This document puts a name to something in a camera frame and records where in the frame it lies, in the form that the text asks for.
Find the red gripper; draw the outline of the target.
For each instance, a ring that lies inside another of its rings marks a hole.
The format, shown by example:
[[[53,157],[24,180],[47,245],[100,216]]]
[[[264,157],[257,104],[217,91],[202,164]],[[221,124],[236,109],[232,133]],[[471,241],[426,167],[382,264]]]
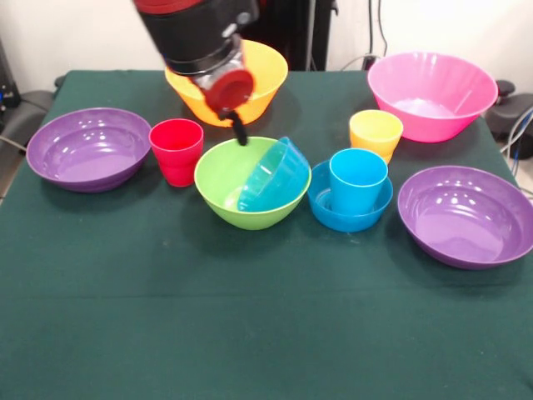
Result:
[[[248,144],[246,127],[235,111],[246,103],[254,89],[254,77],[245,64],[222,64],[193,73],[178,73],[166,67],[164,77],[191,111],[218,113],[221,121],[230,119],[241,146]]]

